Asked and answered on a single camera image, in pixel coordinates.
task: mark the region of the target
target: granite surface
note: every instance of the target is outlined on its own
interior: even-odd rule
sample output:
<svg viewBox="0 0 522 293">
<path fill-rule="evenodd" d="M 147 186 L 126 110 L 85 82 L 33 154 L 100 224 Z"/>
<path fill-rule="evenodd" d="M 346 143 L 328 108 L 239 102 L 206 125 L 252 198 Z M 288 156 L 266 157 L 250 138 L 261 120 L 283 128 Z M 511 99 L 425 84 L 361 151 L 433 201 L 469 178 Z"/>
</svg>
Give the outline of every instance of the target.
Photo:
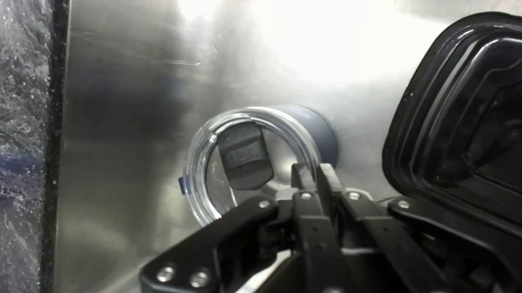
<svg viewBox="0 0 522 293">
<path fill-rule="evenodd" d="M 38 291 L 53 0 L 0 0 L 0 291 Z"/>
</svg>

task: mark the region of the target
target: black plastic cover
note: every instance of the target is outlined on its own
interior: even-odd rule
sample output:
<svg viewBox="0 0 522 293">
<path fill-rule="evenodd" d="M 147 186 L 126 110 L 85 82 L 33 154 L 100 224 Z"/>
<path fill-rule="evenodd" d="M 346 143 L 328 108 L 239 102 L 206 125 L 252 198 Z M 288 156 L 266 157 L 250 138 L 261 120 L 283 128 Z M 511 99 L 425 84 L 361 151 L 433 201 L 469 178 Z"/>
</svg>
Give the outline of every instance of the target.
<svg viewBox="0 0 522 293">
<path fill-rule="evenodd" d="M 436 38 L 394 116 L 384 170 L 405 195 L 522 235 L 522 17 L 474 14 Z"/>
</svg>

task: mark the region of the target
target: black hinged lid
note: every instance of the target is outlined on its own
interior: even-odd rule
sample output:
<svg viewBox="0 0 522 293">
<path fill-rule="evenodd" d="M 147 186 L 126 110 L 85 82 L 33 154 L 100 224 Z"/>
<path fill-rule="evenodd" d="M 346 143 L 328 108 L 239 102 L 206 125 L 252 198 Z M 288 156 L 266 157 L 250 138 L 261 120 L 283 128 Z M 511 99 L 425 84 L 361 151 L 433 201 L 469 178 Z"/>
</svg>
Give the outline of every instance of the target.
<svg viewBox="0 0 522 293">
<path fill-rule="evenodd" d="M 522 17 L 485 12 L 428 50 L 384 147 L 389 180 L 522 235 Z"/>
</svg>

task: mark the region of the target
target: brushed metal surface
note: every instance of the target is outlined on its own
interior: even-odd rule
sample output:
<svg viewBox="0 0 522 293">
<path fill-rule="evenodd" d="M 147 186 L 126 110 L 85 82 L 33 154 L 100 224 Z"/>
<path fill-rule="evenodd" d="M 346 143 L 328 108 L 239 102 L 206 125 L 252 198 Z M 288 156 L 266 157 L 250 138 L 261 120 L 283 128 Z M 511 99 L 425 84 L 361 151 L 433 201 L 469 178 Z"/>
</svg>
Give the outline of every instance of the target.
<svg viewBox="0 0 522 293">
<path fill-rule="evenodd" d="M 56 291 L 139 291 L 137 269 L 198 224 L 178 190 L 193 133 L 252 103 L 304 103 L 338 172 L 395 195 L 382 144 L 434 37 L 516 0 L 75 0 L 64 102 Z"/>
</svg>

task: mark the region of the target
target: stainless steel panel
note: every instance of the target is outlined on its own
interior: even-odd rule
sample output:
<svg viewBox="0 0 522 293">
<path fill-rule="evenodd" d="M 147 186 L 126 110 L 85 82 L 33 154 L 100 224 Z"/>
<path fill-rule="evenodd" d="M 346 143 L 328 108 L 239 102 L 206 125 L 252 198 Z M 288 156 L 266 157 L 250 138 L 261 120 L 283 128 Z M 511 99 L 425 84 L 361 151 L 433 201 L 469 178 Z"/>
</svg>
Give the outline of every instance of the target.
<svg viewBox="0 0 522 293">
<path fill-rule="evenodd" d="M 460 16 L 516 0 L 75 0 L 56 291 L 139 291 L 137 269 L 198 226 L 178 190 L 211 115 L 296 102 L 338 131 L 340 175 L 395 195 L 381 151 L 416 64 Z"/>
</svg>

